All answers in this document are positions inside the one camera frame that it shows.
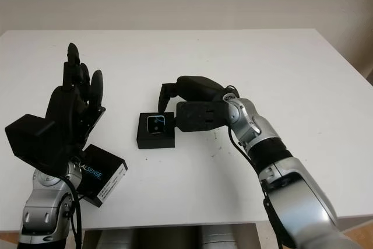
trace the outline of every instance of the black cable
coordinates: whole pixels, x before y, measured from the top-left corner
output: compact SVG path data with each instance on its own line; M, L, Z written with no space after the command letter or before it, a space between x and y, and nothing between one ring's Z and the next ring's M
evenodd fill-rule
M75 211L76 211L76 224L77 224L76 233L74 233L75 248L81 249L82 248L82 213L80 211L78 193L76 192L74 185L71 183L69 179L67 179L64 176L59 176L58 178L60 178L63 182L65 182L66 185L70 188L72 197L74 199L74 206L75 206ZM71 215L71 225L73 225L73 215Z
M279 246L279 249L283 249L281 240L276 236L277 239L277 245Z
M75 230L75 225L74 225L74 213L72 213L72 215L71 215L71 228L72 228L72 232L74 234L74 239L76 240L77 235L76 235L76 230Z
M237 89L235 88L235 86L232 86L232 85L228 85L227 87L231 87L232 89L237 90Z
M233 140L233 137L232 137L232 130L230 127L228 127L228 135L229 135L229 139L230 141L232 142L233 146L244 156L245 159L247 159L247 161L249 162L249 164L254 167L253 163L252 163L252 160L246 155L246 153L244 151L242 151L240 149L240 147L238 147L238 145L234 142ZM262 187L262 191L263 191L263 194L264 194L264 197L266 198L267 197L267 193L266 191L264 190L263 186L261 185ZM276 239L277 239L277 245L279 246L279 249L283 249L283 246L282 246L282 242L281 240L278 238L278 235L277 233L276 234Z
M230 127L228 127L228 135L229 135L229 139L230 141L232 142L233 146L244 156L244 158L249 162L249 164L254 168L254 165L251 161L251 159L248 157L248 155L246 155L246 153L244 151L242 151L240 149L240 147L238 147L238 145L234 142L233 140L233 137L232 137L232 130Z

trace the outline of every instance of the display screen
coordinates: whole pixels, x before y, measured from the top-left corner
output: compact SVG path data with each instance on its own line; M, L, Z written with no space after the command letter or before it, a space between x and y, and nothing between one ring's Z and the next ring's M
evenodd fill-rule
M160 134L164 132L165 120L162 115L149 116L147 118L147 131L150 134Z

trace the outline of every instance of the robotic hand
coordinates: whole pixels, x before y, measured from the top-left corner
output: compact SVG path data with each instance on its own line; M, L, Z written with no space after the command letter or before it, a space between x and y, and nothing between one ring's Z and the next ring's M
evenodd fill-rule
M76 189L82 173L77 163L84 157L89 133L105 112L102 97L101 71L95 71L90 83L87 66L80 63L78 49L70 43L63 84L53 91L45 118L26 114L5 128L15 156L36 168L18 248L65 248L75 210L75 242L81 248Z
M159 112L177 95L186 100L177 104L176 126L181 131L228 126L233 145L258 175L279 247L360 248L338 231L337 216L326 195L254 104L240 98L235 87L224 88L205 77L182 76L177 83L162 85ZM234 143L231 130L245 152Z

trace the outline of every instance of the white table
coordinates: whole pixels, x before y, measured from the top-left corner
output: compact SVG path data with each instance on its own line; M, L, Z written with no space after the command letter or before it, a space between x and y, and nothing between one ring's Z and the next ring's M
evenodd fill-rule
M266 220L256 174L226 128L175 133L175 149L138 150L140 112L181 75L232 84L251 99L326 192L340 217L373 214L373 87L315 30L8 31L0 38L0 231L18 230L33 168L3 128L44 116L69 42L104 76L107 111L88 140L129 170L83 228ZM175 110L175 99L168 111Z

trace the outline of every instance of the floor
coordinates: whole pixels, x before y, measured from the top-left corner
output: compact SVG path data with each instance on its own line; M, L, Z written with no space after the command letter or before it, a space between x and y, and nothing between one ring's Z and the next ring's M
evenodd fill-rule
M270 224L267 222L257 223L256 227L258 230L262 249L276 249L276 238ZM373 220L365 222L358 227L347 230L345 232L345 235L358 242L363 247L363 249L373 248ZM18 233L0 233L0 249L17 248L17 237ZM66 248L75 248L72 234L69 235Z

